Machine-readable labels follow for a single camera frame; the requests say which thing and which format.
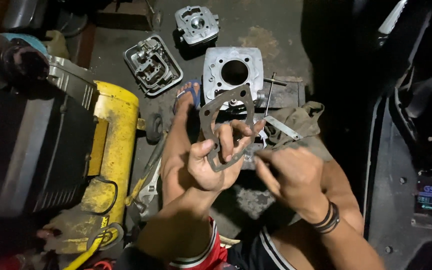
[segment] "concrete floor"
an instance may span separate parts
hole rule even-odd
[[[159,35],[183,69],[184,78],[178,87],[156,98],[144,96],[123,59],[123,52],[147,38],[150,32],[97,28],[90,69],[96,79],[119,85],[134,93],[140,100],[141,118],[160,113],[164,127],[169,128],[177,89],[190,79],[201,78],[204,63],[204,55],[184,60],[178,53],[172,38],[176,28],[174,13],[188,5],[200,5],[219,15],[218,47],[257,47],[262,53],[266,77],[277,72],[279,76],[302,77],[305,82],[309,82],[309,59],[300,34],[303,0],[281,2],[284,4],[266,0],[159,0],[156,8],[163,14]],[[147,143],[143,133],[138,133],[138,136],[131,175],[133,185],[141,176],[154,148]],[[272,203],[254,175],[243,173],[240,178],[237,183],[253,182],[255,187],[252,188],[252,184],[243,185],[245,188],[237,185],[221,195],[212,210],[221,235],[226,237],[235,237],[242,227],[252,224],[252,220],[258,219],[259,214]],[[237,207],[234,207],[235,194],[238,198]]]

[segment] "foot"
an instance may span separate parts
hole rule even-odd
[[[192,83],[189,82],[185,84],[181,89],[179,89],[176,93],[176,96],[178,96],[181,92],[184,91],[184,89],[188,89],[192,86]],[[196,92],[196,95],[199,94],[200,85],[199,83],[194,83],[192,86],[194,91]],[[177,101],[174,106],[176,107],[176,113],[178,114],[180,111],[187,113],[191,107],[194,107],[195,103],[193,101],[193,95],[191,92],[184,93]]]

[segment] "black wristband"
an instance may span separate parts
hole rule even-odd
[[[331,202],[328,200],[328,212],[326,213],[326,216],[324,217],[324,219],[319,223],[315,223],[315,224],[310,223],[310,224],[315,228],[321,227],[328,222],[330,216],[331,216]]]
[[[320,227],[315,227],[315,230],[318,231],[321,234],[327,234],[331,231],[334,230],[334,228],[336,228],[336,226],[339,224],[339,209],[338,206],[333,203],[333,202],[329,202],[329,204],[331,205],[331,209],[332,209],[332,215],[331,218],[329,219],[328,223],[320,226]]]

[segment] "gasket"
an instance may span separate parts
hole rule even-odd
[[[206,139],[212,139],[214,142],[214,148],[208,154],[208,162],[211,166],[211,169],[215,172],[222,171],[234,163],[238,162],[240,158],[243,156],[244,149],[239,153],[233,155],[231,161],[221,164],[215,163],[215,158],[218,157],[219,150],[221,149],[221,142],[219,138],[216,137],[212,128],[211,122],[213,120],[213,115],[223,106],[225,102],[229,102],[231,100],[242,101],[244,106],[246,106],[247,116],[246,116],[246,125],[249,126],[251,130],[254,129],[253,118],[255,116],[255,105],[253,103],[253,98],[251,96],[251,89],[248,85],[241,85],[235,89],[224,92],[221,95],[218,95],[215,99],[213,99],[208,104],[204,105],[199,111],[199,119],[201,121],[201,131]],[[255,142],[256,134],[251,136],[251,144]]]

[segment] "blue flip-flop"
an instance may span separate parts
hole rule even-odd
[[[201,102],[201,81],[196,80],[196,79],[194,79],[194,80],[189,80],[189,81],[187,81],[186,83],[184,83],[184,85],[186,85],[187,83],[191,83],[191,86],[188,87],[187,89],[184,89],[181,93],[179,93],[179,94],[176,96],[176,100],[174,101],[174,105],[173,105],[173,114],[176,114],[176,102],[177,102],[177,101],[178,101],[178,100],[179,100],[179,99],[180,99],[180,98],[181,98],[185,93],[191,92],[191,95],[192,95],[192,102],[193,102],[195,108],[198,107],[198,106],[199,106],[199,103]],[[196,94],[196,91],[195,91],[195,89],[193,88],[194,85],[195,85],[195,83],[199,84],[199,92],[198,92],[198,94]]]

